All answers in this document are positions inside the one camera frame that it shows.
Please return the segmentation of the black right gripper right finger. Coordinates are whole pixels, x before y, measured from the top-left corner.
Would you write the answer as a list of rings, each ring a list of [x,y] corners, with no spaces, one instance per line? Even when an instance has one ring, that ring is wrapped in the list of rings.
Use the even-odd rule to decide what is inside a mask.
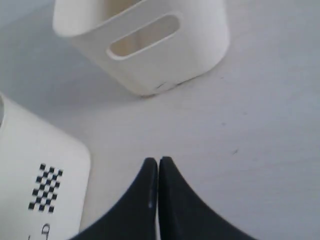
[[[253,240],[212,210],[190,187],[174,160],[159,161],[158,222],[162,240]]]

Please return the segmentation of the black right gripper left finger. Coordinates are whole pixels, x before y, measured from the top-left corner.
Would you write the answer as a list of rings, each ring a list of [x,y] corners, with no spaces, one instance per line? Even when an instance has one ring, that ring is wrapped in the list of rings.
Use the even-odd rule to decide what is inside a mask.
[[[73,240],[155,240],[158,200],[158,164],[147,157],[135,179],[101,218]]]

